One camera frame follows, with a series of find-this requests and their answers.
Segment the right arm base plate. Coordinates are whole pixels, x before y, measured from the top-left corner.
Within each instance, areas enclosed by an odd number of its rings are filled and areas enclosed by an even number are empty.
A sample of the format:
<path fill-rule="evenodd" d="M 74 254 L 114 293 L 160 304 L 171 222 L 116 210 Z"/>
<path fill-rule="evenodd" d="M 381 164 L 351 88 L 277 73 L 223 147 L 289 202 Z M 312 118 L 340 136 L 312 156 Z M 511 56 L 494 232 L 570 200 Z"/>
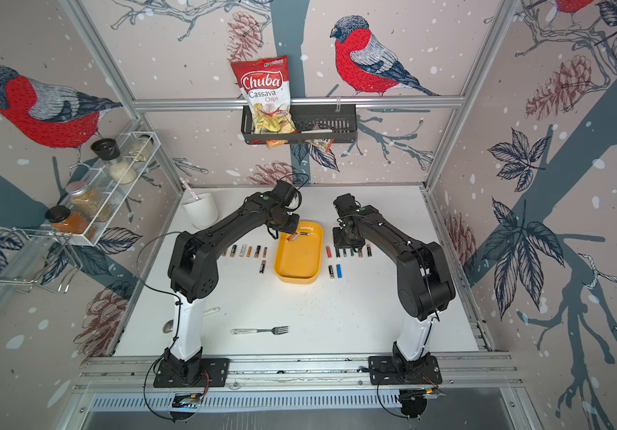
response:
<path fill-rule="evenodd" d="M 426 354 L 416 361 L 394 356 L 371 356 L 367 372 L 372 385 L 440 385 L 443 382 L 437 357 Z"/>

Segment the metal fork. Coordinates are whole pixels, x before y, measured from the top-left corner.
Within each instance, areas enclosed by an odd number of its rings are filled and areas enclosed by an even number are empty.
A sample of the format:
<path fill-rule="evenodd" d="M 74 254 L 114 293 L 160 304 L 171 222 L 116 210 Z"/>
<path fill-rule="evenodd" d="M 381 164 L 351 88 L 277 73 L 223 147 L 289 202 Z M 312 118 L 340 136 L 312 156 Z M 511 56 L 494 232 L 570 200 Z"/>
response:
<path fill-rule="evenodd" d="M 276 326 L 271 329 L 232 329 L 232 335 L 249 335 L 258 333 L 271 333 L 272 335 L 283 335 L 289 332 L 288 326 Z"/>

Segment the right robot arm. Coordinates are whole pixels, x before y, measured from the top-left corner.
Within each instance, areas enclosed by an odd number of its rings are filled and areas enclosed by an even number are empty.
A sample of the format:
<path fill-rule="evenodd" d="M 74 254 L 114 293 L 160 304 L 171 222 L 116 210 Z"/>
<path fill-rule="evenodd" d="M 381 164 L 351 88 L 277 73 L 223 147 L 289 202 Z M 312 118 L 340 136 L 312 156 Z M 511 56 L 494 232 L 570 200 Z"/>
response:
<path fill-rule="evenodd" d="M 360 253 L 374 245 L 396 266 L 396 293 L 405 319 L 392 347 L 392 365 L 407 376 L 429 363 L 429 339 L 440 313 L 456 297 L 444 249 L 437 242 L 424 243 L 388 222 L 372 205 L 361 206 L 350 193 L 333 201 L 338 226 L 333 245 L 342 252 Z"/>

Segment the metal spoon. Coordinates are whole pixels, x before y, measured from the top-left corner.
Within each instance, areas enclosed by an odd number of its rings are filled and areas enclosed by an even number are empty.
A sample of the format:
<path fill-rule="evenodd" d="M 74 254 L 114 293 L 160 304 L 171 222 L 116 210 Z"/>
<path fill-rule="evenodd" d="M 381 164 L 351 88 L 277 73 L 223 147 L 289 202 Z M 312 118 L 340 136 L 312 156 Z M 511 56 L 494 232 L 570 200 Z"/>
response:
<path fill-rule="evenodd" d="M 206 311 L 204 311 L 203 315 L 204 316 L 208 316 L 208 315 L 214 315 L 216 313 L 218 313 L 221 309 L 219 307 L 213 307 L 213 308 L 209 308 L 206 309 Z M 170 319 L 168 320 L 168 322 L 166 322 L 163 326 L 163 333 L 171 333 L 174 327 L 174 320 Z"/>

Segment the yellow plastic storage box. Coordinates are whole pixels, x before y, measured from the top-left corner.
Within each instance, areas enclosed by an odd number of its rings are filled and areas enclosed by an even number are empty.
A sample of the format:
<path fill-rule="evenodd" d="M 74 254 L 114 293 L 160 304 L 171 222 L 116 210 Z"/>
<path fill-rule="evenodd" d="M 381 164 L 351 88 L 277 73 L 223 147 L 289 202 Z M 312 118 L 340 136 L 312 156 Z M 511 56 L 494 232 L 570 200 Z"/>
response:
<path fill-rule="evenodd" d="M 274 259 L 274 273 L 283 282 L 308 285 L 320 272 L 324 252 L 324 230 L 313 221 L 299 222 L 297 232 L 303 233 L 294 241 L 281 233 Z"/>

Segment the white ceramic cup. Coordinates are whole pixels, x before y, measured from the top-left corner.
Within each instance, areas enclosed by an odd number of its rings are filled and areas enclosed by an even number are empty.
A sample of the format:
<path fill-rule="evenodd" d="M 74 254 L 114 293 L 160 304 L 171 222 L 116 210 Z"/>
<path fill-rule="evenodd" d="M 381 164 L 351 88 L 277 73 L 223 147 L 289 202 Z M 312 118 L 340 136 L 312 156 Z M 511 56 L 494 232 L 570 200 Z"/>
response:
<path fill-rule="evenodd" d="M 191 224 L 199 230 L 212 227 L 219 219 L 220 213 L 212 193 L 201 193 L 195 199 L 185 193 L 180 206 L 188 216 Z"/>

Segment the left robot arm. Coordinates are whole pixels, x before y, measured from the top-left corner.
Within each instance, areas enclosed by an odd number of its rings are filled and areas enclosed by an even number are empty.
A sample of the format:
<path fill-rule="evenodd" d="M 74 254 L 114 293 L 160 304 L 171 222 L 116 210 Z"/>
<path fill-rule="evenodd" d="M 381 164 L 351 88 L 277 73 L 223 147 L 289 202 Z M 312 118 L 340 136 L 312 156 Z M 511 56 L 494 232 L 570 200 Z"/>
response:
<path fill-rule="evenodd" d="M 270 191 L 249 195 L 240 208 L 213 226 L 177 235 L 168 277 L 178 311 L 173 343 L 165 354 L 165 362 L 180 377 L 191 379 L 200 373 L 203 313 L 206 298 L 219 282 L 218 258 L 261 226 L 278 234 L 296 233 L 299 215 L 291 206 L 293 201 L 302 201 L 299 189 L 280 180 Z"/>

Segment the red Chuba cassava chips bag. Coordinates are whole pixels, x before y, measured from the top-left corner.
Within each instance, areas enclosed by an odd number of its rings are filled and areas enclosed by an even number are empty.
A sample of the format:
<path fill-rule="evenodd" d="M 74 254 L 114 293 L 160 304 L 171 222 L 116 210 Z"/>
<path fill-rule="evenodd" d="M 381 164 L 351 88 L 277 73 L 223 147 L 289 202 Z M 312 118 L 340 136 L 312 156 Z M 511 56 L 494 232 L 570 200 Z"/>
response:
<path fill-rule="evenodd" d="M 249 104 L 254 134 L 293 134 L 287 56 L 232 62 L 242 96 Z"/>

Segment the pale spice jar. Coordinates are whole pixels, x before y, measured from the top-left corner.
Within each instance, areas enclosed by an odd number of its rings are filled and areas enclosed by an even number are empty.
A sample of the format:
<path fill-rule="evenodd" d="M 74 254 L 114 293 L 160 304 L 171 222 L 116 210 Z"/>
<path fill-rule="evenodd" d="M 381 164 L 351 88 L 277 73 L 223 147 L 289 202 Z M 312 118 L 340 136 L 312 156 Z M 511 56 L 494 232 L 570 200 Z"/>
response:
<path fill-rule="evenodd" d="M 127 156 L 134 162 L 141 163 L 147 162 L 153 154 L 153 138 L 148 134 L 142 134 L 131 145 Z"/>

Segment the black lid spice jar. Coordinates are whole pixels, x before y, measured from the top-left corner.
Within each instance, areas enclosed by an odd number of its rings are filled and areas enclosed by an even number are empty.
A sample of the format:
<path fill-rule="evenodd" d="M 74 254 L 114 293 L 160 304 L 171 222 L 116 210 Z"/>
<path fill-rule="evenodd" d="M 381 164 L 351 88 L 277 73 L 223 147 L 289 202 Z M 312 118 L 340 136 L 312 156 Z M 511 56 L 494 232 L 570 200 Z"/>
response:
<path fill-rule="evenodd" d="M 138 179 L 132 163 L 122 157 L 116 140 L 97 140 L 91 144 L 91 150 L 105 163 L 108 175 L 117 184 L 127 185 Z"/>

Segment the silver lid spice jar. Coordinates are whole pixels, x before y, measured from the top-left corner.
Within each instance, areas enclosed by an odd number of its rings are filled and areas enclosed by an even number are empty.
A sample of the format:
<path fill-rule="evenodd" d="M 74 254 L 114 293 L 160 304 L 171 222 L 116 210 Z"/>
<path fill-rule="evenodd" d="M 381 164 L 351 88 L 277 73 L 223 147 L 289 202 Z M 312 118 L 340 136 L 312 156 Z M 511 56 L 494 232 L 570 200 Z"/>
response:
<path fill-rule="evenodd" d="M 88 186 L 84 181 L 76 181 L 68 184 L 66 191 L 74 210 L 87 221 L 107 222 L 110 220 L 113 207 L 97 189 Z"/>

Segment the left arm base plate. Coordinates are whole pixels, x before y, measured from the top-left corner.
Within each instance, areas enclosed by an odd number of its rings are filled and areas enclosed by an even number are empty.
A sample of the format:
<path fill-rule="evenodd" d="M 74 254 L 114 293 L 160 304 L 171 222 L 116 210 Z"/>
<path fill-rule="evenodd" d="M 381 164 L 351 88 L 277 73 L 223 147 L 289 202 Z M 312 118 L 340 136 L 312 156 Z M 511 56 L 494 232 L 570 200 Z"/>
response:
<path fill-rule="evenodd" d="M 188 361 L 168 356 L 156 368 L 154 388 L 224 387 L 229 373 L 227 358 L 197 358 Z"/>

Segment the black wall basket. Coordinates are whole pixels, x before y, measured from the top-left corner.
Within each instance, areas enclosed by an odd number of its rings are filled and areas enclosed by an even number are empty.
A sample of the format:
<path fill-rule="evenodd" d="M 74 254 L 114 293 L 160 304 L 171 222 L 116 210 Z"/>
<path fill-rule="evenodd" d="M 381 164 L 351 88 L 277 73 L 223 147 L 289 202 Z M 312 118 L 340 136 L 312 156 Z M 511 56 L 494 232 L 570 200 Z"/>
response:
<path fill-rule="evenodd" d="M 296 132 L 256 134 L 251 111 L 249 107 L 244 107 L 240 126 L 244 142 L 248 145 L 260 145 L 268 141 L 298 144 L 307 143 L 310 140 L 327 139 L 334 143 L 354 143 L 357 139 L 358 121 L 355 105 L 293 105 L 290 114 Z"/>

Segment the orange spice jar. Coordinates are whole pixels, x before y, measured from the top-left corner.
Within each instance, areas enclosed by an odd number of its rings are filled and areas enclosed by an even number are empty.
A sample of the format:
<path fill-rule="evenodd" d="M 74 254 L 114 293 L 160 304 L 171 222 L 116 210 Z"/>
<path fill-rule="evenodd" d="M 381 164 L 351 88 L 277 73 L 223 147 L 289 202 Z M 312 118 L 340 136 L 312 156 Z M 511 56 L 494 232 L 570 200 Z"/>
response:
<path fill-rule="evenodd" d="M 95 234 L 95 229 L 84 217 L 64 205 L 57 205 L 48 209 L 45 213 L 45 219 L 61 233 L 86 235 L 88 238 Z"/>

